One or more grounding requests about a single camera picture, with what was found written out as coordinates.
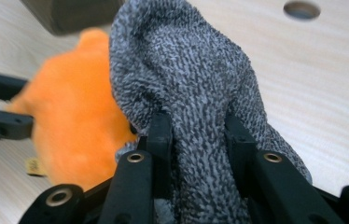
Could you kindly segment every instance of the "screw hole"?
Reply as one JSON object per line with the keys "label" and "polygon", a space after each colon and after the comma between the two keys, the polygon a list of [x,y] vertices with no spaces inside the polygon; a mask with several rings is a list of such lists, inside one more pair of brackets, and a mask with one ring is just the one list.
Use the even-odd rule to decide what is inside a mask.
{"label": "screw hole", "polygon": [[283,11],[287,16],[302,21],[313,20],[320,15],[318,6],[304,1],[288,2],[285,4]]}
{"label": "screw hole", "polygon": [[70,189],[57,189],[48,196],[46,204],[50,207],[56,207],[67,203],[72,196],[73,193]]}
{"label": "screw hole", "polygon": [[144,158],[145,158],[145,156],[143,156],[142,154],[133,153],[133,154],[128,156],[127,160],[129,162],[139,162],[139,161],[142,161]]}
{"label": "screw hole", "polygon": [[280,157],[276,154],[273,154],[273,153],[265,153],[264,158],[265,158],[265,160],[270,161],[270,162],[281,162],[282,161],[282,157]]}

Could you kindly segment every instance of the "knitted fabric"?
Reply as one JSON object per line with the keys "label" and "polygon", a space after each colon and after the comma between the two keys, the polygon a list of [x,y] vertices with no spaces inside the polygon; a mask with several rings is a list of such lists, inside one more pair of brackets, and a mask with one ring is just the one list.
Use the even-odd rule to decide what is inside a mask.
{"label": "knitted fabric", "polygon": [[258,149],[285,154],[312,181],[268,124],[247,56],[189,3],[130,0],[115,18],[110,41],[113,95],[139,134],[147,135],[159,110],[171,116],[173,199],[156,201],[159,222],[248,222],[227,156],[228,115],[241,119]]}

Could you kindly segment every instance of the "yellow tag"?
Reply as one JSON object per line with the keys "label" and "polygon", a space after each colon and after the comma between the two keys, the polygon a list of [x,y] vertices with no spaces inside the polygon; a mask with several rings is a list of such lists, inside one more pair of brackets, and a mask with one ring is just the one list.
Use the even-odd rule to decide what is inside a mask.
{"label": "yellow tag", "polygon": [[44,170],[41,162],[38,160],[38,158],[29,158],[25,161],[25,167],[26,167],[26,174],[28,175],[38,175],[38,176],[45,176],[46,171]]}

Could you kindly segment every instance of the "light wood surface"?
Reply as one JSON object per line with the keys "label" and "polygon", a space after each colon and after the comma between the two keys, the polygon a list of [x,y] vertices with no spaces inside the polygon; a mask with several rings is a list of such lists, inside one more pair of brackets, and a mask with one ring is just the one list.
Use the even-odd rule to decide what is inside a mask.
{"label": "light wood surface", "polygon": [[[290,19],[285,0],[190,3],[243,48],[270,124],[304,159],[314,184],[338,195],[349,185],[349,1],[316,1],[321,15],[313,21]],[[77,34],[50,35],[20,1],[0,0],[0,73],[30,78],[76,42]],[[0,141],[0,223],[17,223],[50,187],[24,172],[34,154],[29,140]]]}

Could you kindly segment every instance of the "orange plush toy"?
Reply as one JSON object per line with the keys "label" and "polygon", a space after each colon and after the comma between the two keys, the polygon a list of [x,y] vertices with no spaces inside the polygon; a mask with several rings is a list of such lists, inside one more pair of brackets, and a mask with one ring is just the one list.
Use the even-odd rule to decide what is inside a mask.
{"label": "orange plush toy", "polygon": [[35,118],[32,140],[49,180],[84,190],[113,176],[115,153],[135,140],[111,95],[108,36],[81,34],[77,47],[48,59],[7,111]]}

